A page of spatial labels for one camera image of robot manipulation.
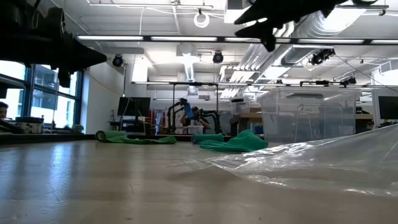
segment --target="white wall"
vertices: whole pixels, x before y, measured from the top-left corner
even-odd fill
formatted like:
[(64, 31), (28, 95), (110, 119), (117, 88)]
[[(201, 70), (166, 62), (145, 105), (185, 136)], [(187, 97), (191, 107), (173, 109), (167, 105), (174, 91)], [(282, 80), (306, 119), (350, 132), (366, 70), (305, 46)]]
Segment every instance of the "white wall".
[(90, 67), (83, 77), (81, 124), (86, 134), (109, 129), (111, 110), (115, 118), (123, 93), (123, 76), (107, 63)]

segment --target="white ceiling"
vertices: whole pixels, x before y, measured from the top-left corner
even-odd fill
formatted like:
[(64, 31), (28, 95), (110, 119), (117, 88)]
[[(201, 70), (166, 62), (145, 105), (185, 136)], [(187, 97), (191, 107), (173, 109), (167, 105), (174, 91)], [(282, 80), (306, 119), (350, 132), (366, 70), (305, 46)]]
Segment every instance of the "white ceiling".
[[(63, 7), (65, 12), (76, 22), (67, 18), (68, 30), (74, 34), (86, 34), (83, 28), (89, 34), (109, 34), (109, 35), (137, 35), (140, 33), (140, 21), (142, 14), (141, 34), (143, 35), (178, 35), (177, 25), (173, 14), (165, 14), (146, 9), (121, 9), (117, 7), (90, 6), (88, 1), (98, 3), (99, 0), (49, 0), (43, 1), (41, 9), (47, 9), (53, 6), (52, 2), (59, 7)], [(170, 4), (170, 0), (101, 0), (102, 3), (116, 4)], [(212, 13), (223, 14), (226, 0), (205, 0), (205, 4), (211, 4), (215, 7)], [(182, 4), (203, 4), (203, 0), (181, 0)], [(398, 1), (386, 0), (390, 5), (387, 13), (398, 14)], [(171, 13), (171, 9), (159, 9)], [(177, 13), (192, 13), (195, 10), (177, 9)], [(210, 35), (210, 36), (233, 36), (234, 32), (241, 29), (241, 26), (225, 24), (223, 19), (210, 17), (208, 27), (201, 29), (193, 23), (194, 14), (177, 15), (181, 35)], [(393, 37), (398, 36), (398, 26), (395, 16), (361, 16), (351, 27), (339, 34), (339, 37)], [(107, 42), (102, 43), (102, 48), (119, 47), (142, 47), (146, 50), (149, 57), (155, 62), (154, 67), (157, 70), (151, 70), (150, 75), (176, 75), (183, 71), (183, 65), (171, 62), (175, 57), (177, 44), (171, 43), (140, 43), (136, 42)], [(224, 62), (239, 62), (246, 52), (249, 45), (246, 44), (197, 44), (198, 52), (201, 53), (202, 61), (205, 63), (196, 63), (196, 72), (216, 72), (218, 73), (221, 65), (211, 64), (214, 50), (222, 50), (225, 55)], [(381, 57), (398, 57), (398, 47), (358, 47), (358, 46), (337, 46), (335, 48), (339, 57), (354, 66), (361, 67), (364, 72), (373, 68), (367, 64), (361, 64), (358, 57), (371, 57), (364, 62), (375, 62)], [(314, 79), (332, 79), (342, 73), (352, 70), (343, 61), (338, 58), (331, 58), (324, 65), (320, 65), (313, 72), (306, 68), (293, 68), (288, 71), (289, 78), (314, 78)], [(368, 81), (366, 77), (358, 77), (362, 82)]]

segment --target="table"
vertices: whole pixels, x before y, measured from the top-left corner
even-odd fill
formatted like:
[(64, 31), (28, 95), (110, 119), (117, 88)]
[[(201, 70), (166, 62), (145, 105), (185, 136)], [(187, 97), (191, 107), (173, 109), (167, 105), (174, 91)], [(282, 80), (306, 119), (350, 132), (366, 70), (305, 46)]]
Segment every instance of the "table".
[[(373, 114), (356, 114), (356, 120), (372, 120)], [(262, 123), (261, 113), (241, 113), (233, 116), (229, 123), (231, 125), (231, 136), (237, 136), (238, 133), (246, 130), (250, 123)]]

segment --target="rolled green cloth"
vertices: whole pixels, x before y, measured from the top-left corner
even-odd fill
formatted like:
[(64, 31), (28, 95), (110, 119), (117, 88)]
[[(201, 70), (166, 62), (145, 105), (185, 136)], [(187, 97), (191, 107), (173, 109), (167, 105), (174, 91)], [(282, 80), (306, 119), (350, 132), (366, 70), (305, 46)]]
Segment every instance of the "rolled green cloth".
[(256, 136), (251, 130), (245, 130), (228, 142), (205, 140), (200, 142), (202, 149), (212, 149), (218, 152), (252, 152), (268, 147), (268, 142)]
[(206, 140), (224, 142), (224, 136), (222, 134), (194, 134), (192, 136), (192, 143), (194, 144), (200, 144)]
[(175, 144), (174, 136), (167, 136), (159, 140), (154, 139), (129, 139), (127, 134), (120, 131), (97, 131), (95, 138), (100, 142), (126, 143), (126, 144)]

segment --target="security camera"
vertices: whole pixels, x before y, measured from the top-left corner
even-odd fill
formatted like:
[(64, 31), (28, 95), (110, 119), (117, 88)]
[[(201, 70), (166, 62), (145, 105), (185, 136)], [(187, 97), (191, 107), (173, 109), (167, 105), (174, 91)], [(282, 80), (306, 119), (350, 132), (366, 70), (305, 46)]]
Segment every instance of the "security camera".
[(123, 56), (122, 55), (115, 55), (112, 61), (113, 66), (121, 67), (123, 65)]
[(214, 62), (214, 63), (222, 63), (223, 60), (224, 60), (223, 54), (221, 53), (221, 51), (217, 50), (217, 51), (214, 53), (213, 62)]

